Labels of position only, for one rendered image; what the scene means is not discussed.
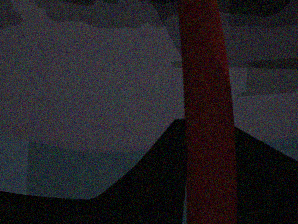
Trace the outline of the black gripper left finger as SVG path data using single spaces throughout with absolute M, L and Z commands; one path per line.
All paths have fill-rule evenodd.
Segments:
M 0 224 L 182 224 L 188 148 L 176 119 L 126 175 L 85 200 L 1 192 Z

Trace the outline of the red peg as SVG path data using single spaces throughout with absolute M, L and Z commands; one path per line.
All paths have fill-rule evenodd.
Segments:
M 217 0 L 178 0 L 184 84 L 186 224 L 237 224 L 237 149 Z

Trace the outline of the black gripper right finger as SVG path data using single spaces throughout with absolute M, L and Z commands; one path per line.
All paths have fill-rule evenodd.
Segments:
M 237 224 L 298 224 L 298 161 L 234 127 Z

